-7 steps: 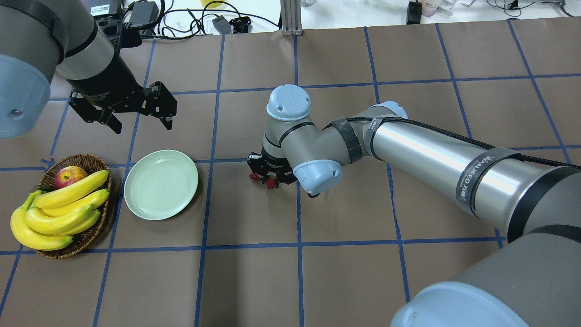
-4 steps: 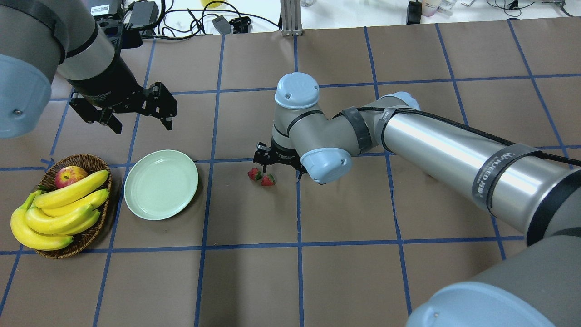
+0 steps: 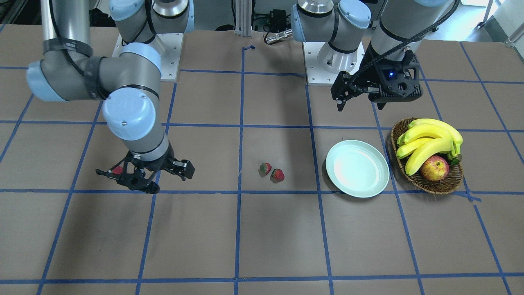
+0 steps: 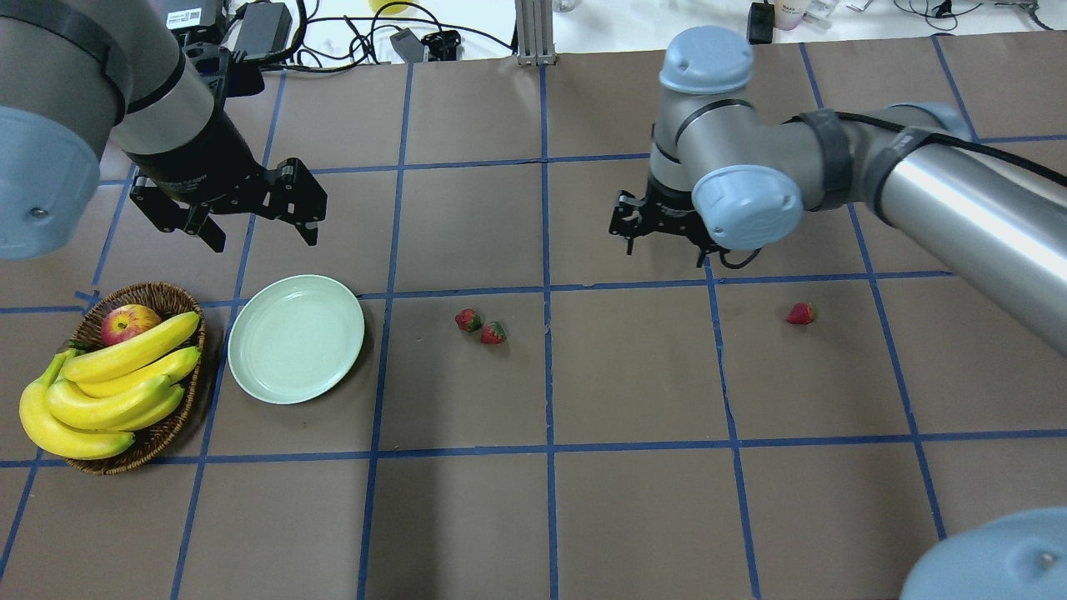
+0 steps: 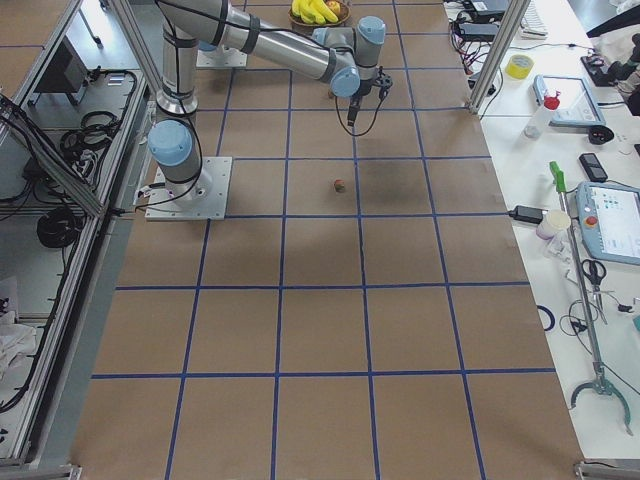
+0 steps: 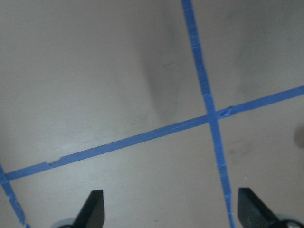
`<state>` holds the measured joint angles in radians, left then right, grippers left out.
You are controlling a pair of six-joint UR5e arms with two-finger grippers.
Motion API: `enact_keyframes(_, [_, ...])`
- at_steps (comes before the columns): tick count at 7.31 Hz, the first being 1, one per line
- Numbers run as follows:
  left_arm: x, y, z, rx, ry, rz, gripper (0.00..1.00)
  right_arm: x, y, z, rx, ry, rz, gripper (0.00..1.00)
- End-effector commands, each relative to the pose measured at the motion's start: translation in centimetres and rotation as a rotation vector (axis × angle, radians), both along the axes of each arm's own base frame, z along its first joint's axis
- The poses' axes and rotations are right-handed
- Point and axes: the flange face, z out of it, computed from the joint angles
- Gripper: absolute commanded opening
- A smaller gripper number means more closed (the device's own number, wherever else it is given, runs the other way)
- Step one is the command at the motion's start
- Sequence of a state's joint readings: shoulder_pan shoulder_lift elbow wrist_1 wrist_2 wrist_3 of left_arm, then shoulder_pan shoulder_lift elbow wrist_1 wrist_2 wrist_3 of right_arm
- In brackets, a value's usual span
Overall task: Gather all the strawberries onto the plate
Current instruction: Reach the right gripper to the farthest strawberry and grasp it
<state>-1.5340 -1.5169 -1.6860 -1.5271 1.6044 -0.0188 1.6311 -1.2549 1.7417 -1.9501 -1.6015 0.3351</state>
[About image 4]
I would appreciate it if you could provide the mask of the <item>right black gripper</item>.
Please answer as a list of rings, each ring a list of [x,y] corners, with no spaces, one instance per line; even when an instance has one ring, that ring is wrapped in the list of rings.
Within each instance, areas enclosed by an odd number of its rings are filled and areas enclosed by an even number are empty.
[[[618,192],[609,234],[625,239],[628,256],[633,255],[635,239],[639,237],[650,234],[684,237],[698,248],[696,268],[704,266],[710,251],[723,249],[710,237],[704,220],[694,208],[691,192],[676,190],[657,179],[647,181],[643,198],[626,190]]]

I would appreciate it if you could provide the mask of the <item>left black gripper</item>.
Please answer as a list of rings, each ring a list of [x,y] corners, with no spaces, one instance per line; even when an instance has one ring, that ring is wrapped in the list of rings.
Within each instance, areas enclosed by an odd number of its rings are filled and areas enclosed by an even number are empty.
[[[301,160],[283,160],[275,168],[260,167],[250,174],[208,191],[206,176],[198,187],[184,191],[138,175],[129,193],[157,228],[197,228],[194,233],[214,253],[222,253],[228,235],[211,219],[214,215],[251,214],[292,224],[310,247],[318,243],[319,222],[327,217],[328,194]]]

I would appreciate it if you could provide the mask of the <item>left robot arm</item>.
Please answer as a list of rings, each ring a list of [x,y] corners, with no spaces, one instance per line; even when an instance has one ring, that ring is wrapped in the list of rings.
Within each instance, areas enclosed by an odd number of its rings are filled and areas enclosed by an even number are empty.
[[[108,143],[136,167],[130,198],[160,232],[220,253],[214,217],[248,214],[317,244],[323,186],[297,158],[265,168],[225,110],[293,53],[184,44],[148,1],[4,1],[3,259],[69,242]]]

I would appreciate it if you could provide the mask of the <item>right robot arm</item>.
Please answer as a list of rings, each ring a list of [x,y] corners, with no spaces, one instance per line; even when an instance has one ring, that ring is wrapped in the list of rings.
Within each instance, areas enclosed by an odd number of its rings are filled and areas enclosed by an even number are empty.
[[[754,46],[735,31],[674,35],[644,194],[618,194],[610,235],[758,253],[805,215],[861,203],[1064,354],[1064,175],[977,143],[945,102],[768,125],[750,98],[753,75]]]

